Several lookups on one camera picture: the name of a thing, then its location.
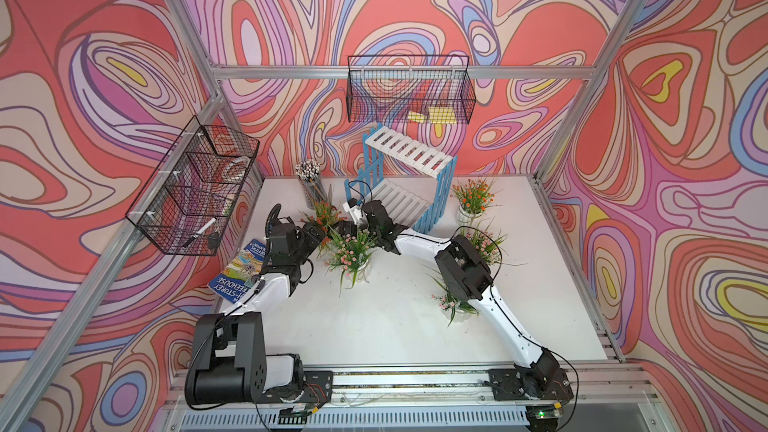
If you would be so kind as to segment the orange flower pot right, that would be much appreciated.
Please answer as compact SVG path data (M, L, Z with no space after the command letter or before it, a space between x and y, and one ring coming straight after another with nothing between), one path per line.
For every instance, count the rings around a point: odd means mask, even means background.
M459 203L459 225L472 225L485 214L494 201L493 185L494 182L487 179L468 179L452 186L452 194Z

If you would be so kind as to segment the orange flower pot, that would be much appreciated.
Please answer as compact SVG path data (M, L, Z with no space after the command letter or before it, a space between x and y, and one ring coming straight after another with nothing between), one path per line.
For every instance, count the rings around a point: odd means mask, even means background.
M487 179L468 179L452 186L452 194L459 203L459 225L472 225L485 214L494 201L493 185L494 182Z
M341 220L340 211L327 201L316 201L312 213L304 213L302 222L309 225L311 232L318 232L321 242L328 241L328 231Z

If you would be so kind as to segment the blue children's book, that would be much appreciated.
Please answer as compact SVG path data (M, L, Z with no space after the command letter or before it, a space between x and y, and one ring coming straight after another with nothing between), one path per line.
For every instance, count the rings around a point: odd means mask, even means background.
M259 280L266 256L266 244L251 240L235 258L214 277L208 287L223 300L235 303Z

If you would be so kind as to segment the orange flower pot left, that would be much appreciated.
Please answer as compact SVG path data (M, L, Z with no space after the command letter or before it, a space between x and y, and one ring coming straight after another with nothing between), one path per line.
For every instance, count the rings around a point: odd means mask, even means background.
M309 225L311 232L318 232L321 242L328 241L328 231L341 220L340 211L327 201L316 201L312 213L304 213L302 222Z

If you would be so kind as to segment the blue white slatted rack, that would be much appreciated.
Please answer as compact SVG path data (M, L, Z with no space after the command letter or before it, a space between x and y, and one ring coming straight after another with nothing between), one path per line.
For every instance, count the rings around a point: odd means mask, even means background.
M457 158L384 125L363 135L363 166L348 200L379 200L392 220L428 233L445 212Z

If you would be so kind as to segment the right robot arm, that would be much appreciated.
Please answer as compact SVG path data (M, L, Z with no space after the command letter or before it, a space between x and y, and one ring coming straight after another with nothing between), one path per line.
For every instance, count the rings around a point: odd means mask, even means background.
M512 355L514 385L492 387L514 398L556 400L563 404L577 398L562 356L536 342L508 308L498 287L495 273L481 252L463 235L462 226L449 238L433 237L395 223L382 202L371 200L346 208L350 218L336 219L328 226L327 236L341 253L329 264L339 267L353 281L374 248L432 261L442 277L442 285L458 303L466 303L496 330Z

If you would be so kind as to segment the pink flower pot front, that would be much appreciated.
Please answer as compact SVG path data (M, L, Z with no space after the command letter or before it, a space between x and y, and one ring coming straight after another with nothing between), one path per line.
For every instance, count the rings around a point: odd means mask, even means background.
M432 295L432 299L436 302L441 313L447 319L448 327L454 323L461 323L471 317L477 317L479 315L478 310L467 301L460 300L453 295L442 279L434 276L432 276L431 279L440 288L438 293Z

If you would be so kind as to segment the aluminium rail front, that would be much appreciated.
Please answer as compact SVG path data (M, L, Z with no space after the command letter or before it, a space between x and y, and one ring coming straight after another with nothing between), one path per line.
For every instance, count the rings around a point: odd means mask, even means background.
M513 398L493 364L336 367L315 413L285 404L195 411L166 403L154 431L672 431L639 365L582 362L566 369L570 402Z

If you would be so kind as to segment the pink flower pot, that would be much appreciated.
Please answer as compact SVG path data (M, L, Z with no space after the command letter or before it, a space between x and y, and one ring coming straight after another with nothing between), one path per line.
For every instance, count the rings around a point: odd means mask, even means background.
M503 263L502 244L507 239L506 234L494 235L488 230L472 226L462 227L460 233L469 240L489 266L499 266Z
M342 234L329 230L329 256L325 265L330 272L339 274L340 293L369 280L373 252L374 241L367 231Z
M448 327L454 323L461 323L471 317L477 317L479 315L478 310L467 301L460 300L453 295L442 279L434 276L432 276L431 279L440 288L438 293L432 295L432 299L436 302L441 313L447 319Z

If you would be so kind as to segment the white marker in basket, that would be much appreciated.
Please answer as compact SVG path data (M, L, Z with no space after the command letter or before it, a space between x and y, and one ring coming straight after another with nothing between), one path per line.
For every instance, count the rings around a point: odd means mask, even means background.
M216 217L209 219L204 225L202 225L197 231L195 231L182 245L186 248L190 246L195 240L202 236L209 228L211 228L217 222Z

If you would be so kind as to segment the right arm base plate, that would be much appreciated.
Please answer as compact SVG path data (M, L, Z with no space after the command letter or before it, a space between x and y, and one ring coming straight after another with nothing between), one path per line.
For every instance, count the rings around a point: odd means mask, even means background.
M537 378L531 369L490 369L488 383L496 401L543 400L568 403L574 398L571 381L562 368Z

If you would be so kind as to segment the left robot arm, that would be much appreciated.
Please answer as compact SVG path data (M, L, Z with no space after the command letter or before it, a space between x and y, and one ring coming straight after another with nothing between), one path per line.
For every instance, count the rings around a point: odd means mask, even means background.
M305 282L302 266L326 233L313 223L298 226L280 212L276 204L267 216L266 255L255 285L224 312L204 315L196 323L184 385L184 399L193 410L309 398L300 356L266 352L263 319Z

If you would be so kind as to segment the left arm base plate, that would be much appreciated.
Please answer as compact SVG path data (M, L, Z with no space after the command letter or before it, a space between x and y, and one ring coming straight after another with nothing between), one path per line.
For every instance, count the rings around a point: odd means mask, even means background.
M268 371L263 390L254 403L323 405L332 399L333 381L331 370Z

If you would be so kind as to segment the pencil cup holder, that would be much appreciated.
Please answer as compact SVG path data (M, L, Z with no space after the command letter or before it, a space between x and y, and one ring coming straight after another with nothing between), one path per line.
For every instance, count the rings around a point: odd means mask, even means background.
M322 184L321 169L318 162L314 159L301 161L295 165L294 172L302 186L309 208L313 208L318 202L328 200L327 191Z

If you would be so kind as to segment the yellow sponge in basket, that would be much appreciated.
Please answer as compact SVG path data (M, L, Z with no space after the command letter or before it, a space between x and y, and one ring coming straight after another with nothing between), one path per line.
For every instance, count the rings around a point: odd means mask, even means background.
M448 106L429 106L421 111L409 111L407 120L419 124L452 125L458 123L456 112Z

